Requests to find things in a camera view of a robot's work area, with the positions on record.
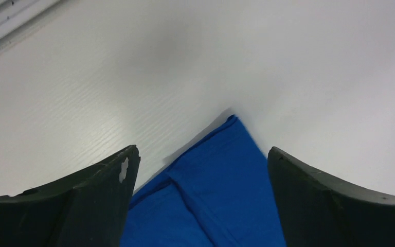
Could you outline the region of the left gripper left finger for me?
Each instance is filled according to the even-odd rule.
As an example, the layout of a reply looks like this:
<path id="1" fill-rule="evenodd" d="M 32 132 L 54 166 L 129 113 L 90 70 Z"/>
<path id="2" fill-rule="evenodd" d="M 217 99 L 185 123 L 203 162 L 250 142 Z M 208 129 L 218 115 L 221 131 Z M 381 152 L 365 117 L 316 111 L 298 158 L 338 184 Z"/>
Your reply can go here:
<path id="1" fill-rule="evenodd" d="M 0 196 L 0 246 L 119 246 L 140 155 L 130 145 L 16 196 Z"/>

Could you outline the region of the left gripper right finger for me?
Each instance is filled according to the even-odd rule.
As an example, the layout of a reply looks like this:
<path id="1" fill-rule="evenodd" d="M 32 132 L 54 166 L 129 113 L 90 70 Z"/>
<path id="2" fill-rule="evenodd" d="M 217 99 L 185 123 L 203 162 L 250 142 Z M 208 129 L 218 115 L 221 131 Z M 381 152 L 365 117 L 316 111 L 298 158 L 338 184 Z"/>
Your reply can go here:
<path id="1" fill-rule="evenodd" d="M 342 180 L 277 147 L 267 161 L 287 246 L 395 246 L 395 196 Z"/>

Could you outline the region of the blue t shirt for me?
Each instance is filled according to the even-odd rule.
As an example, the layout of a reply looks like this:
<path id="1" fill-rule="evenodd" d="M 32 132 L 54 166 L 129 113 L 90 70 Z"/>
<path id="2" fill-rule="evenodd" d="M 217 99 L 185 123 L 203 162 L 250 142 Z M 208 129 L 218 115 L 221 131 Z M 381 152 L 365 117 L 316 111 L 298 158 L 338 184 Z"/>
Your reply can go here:
<path id="1" fill-rule="evenodd" d="M 133 195 L 120 245 L 286 245 L 267 159 L 238 117 Z"/>

